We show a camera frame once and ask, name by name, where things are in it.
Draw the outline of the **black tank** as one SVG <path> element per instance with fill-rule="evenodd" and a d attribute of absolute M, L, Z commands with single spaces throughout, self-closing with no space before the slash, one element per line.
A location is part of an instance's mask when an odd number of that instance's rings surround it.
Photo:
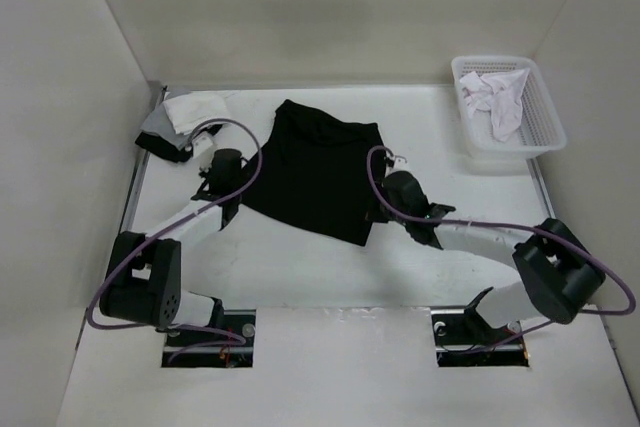
<path fill-rule="evenodd" d="M 375 204 L 366 159 L 383 144 L 376 123 L 344 122 L 284 101 L 262 146 L 263 163 L 242 203 L 271 219 L 357 246 L 367 243 Z"/>
<path fill-rule="evenodd" d="M 140 132 L 135 144 L 143 150 L 172 163 L 186 163 L 191 159 L 191 150 L 178 150 L 159 137 Z"/>

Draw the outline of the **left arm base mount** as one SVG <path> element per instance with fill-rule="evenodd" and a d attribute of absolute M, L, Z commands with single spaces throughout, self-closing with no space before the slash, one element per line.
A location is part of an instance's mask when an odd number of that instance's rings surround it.
<path fill-rule="evenodd" d="M 230 310 L 220 326 L 232 337 L 200 331 L 170 332 L 165 337 L 162 368 L 230 369 L 253 366 L 257 312 Z"/>

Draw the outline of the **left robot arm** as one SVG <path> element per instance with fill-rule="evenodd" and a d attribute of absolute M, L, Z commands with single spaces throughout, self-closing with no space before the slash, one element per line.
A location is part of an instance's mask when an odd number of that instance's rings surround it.
<path fill-rule="evenodd" d="M 160 330 L 190 326 L 206 346 L 224 334 L 222 301 L 182 288 L 182 259 L 188 249 L 226 228 L 239 210 L 243 156 L 236 149 L 214 153 L 200 172 L 203 182 L 186 206 L 149 233 L 116 237 L 100 294 L 102 315 Z"/>

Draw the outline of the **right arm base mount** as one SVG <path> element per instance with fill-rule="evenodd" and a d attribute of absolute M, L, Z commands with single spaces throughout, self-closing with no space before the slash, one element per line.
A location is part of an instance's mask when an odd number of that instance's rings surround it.
<path fill-rule="evenodd" d="M 521 332 L 519 322 L 493 328 L 478 314 L 463 307 L 431 311 L 431 323 L 439 367 L 528 367 L 522 338 L 506 339 Z"/>

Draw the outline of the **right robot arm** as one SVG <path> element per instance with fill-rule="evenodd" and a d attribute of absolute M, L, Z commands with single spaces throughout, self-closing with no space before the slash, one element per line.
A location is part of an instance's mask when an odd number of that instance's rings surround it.
<path fill-rule="evenodd" d="M 417 179 L 395 171 L 377 184 L 381 214 L 405 227 L 419 244 L 459 251 L 504 264 L 520 279 L 489 287 L 465 307 L 464 331 L 483 343 L 511 322 L 545 317 L 571 323 L 605 280 L 605 274 L 564 245 L 539 234 L 444 223 L 454 207 L 431 203 Z"/>

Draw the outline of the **white tank top in basket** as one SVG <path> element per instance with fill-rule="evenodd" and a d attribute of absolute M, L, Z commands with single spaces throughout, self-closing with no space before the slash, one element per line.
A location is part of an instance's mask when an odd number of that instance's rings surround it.
<path fill-rule="evenodd" d="M 530 69 L 494 72 L 479 75 L 472 71 L 460 78 L 466 115 L 489 114 L 493 137 L 506 142 L 522 123 L 522 96 Z"/>

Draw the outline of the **folded black tank top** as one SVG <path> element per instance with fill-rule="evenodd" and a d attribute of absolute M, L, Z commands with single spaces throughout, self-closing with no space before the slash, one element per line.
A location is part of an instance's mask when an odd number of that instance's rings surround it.
<path fill-rule="evenodd" d="M 172 163 L 186 163 L 191 159 L 191 150 L 178 150 L 159 137 L 140 132 L 135 144 L 143 150 Z"/>

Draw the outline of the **folded grey tank top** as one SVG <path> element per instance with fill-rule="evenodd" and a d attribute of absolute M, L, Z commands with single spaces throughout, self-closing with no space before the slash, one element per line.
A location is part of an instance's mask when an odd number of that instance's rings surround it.
<path fill-rule="evenodd" d="M 166 113 L 163 104 L 155 107 L 154 110 L 145 118 L 140 130 L 143 133 L 161 138 L 178 150 L 191 150 L 192 147 L 188 134 L 178 134 L 175 132 L 173 124 Z"/>

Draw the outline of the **white plastic basket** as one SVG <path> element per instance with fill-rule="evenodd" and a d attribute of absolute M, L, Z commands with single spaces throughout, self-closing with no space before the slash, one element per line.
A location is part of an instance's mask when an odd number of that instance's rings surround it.
<path fill-rule="evenodd" d="M 493 135 L 488 113 L 469 113 L 461 79 L 472 72 L 482 76 L 522 69 L 528 71 L 528 76 L 521 95 L 521 124 L 508 140 L 501 142 Z M 566 146 L 567 139 L 561 121 L 533 60 L 510 55 L 458 56 L 451 61 L 451 70 L 462 135 L 472 157 L 482 161 L 529 160 Z"/>

